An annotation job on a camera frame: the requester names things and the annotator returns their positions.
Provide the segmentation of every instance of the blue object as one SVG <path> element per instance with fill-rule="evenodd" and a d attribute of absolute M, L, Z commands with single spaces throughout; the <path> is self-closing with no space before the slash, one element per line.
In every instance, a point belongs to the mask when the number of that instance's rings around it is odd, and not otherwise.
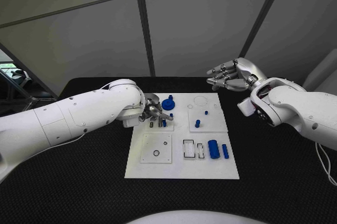
<path fill-rule="evenodd" d="M 209 141 L 209 155 L 212 159 L 218 159 L 220 157 L 216 140 Z"/>
<path fill-rule="evenodd" d="M 200 120 L 196 121 L 196 128 L 200 127 Z"/>
<path fill-rule="evenodd" d="M 173 101 L 173 96 L 169 96 L 169 99 L 166 99 L 161 102 L 161 107 L 166 111 L 170 111 L 174 108 L 174 101 Z"/>
<path fill-rule="evenodd" d="M 228 155 L 228 150 L 226 150 L 226 145 L 223 144 L 223 155 L 225 155 L 225 159 L 229 158 L 229 155 Z"/>

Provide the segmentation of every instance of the small hole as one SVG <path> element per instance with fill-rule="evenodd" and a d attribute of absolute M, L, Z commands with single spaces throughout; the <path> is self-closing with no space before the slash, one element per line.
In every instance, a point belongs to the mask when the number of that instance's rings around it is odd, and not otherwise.
<path fill-rule="evenodd" d="M 313 124 L 313 130 L 316 130 L 318 128 L 318 123 Z"/>

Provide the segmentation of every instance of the white board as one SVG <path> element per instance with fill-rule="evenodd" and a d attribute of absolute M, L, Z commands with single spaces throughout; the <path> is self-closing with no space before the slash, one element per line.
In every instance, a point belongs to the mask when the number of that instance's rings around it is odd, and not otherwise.
<path fill-rule="evenodd" d="M 166 128 L 157 127 L 157 122 L 154 127 L 150 128 L 150 120 L 134 127 L 125 178 L 239 179 L 218 94 L 156 93 L 160 101 L 167 99 L 169 94 L 173 95 L 176 106 L 171 111 L 164 111 L 164 113 L 173 114 L 174 121 L 167 121 Z M 195 118 L 202 120 L 200 132 L 190 127 Z M 219 125 L 222 125 L 220 129 L 212 130 L 212 126 Z M 193 140 L 195 142 L 196 159 L 193 160 L 184 159 L 183 140 Z M 218 141 L 220 152 L 218 159 L 210 158 L 209 140 Z M 203 159 L 199 159 L 197 156 L 197 144 L 203 144 Z M 229 159 L 225 159 L 222 144 L 226 144 Z"/>

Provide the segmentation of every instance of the black tablecloth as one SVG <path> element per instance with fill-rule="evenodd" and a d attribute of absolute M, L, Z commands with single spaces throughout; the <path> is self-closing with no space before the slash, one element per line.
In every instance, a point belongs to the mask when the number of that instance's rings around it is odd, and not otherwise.
<path fill-rule="evenodd" d="M 115 79 L 71 80 L 59 99 Z M 133 80 L 146 93 L 212 92 L 205 78 Z M 314 142 L 290 125 L 272 128 L 256 116 L 245 117 L 236 104 L 248 96 L 248 91 L 219 90 L 241 180 L 124 179 L 133 128 L 114 121 L 17 166 L 0 184 L 0 222 L 124 223 L 151 213 L 197 209 L 274 224 L 337 223 L 337 188 Z M 337 152 L 327 153 L 337 171 Z"/>

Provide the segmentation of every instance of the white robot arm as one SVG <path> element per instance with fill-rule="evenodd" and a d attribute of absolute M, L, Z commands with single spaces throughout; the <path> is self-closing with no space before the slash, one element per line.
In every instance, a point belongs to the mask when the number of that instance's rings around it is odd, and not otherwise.
<path fill-rule="evenodd" d="M 53 104 L 0 118 L 0 182 L 35 154 L 84 135 L 115 119 L 133 127 L 147 118 L 173 120 L 159 97 L 143 93 L 134 81 L 121 79 Z"/>
<path fill-rule="evenodd" d="M 208 75 L 215 75 L 208 79 L 213 90 L 252 91 L 238 104 L 245 116 L 258 114 L 272 127 L 288 123 L 305 138 L 337 150 L 337 96 L 307 92 L 287 79 L 267 78 L 245 58 L 226 62 Z"/>

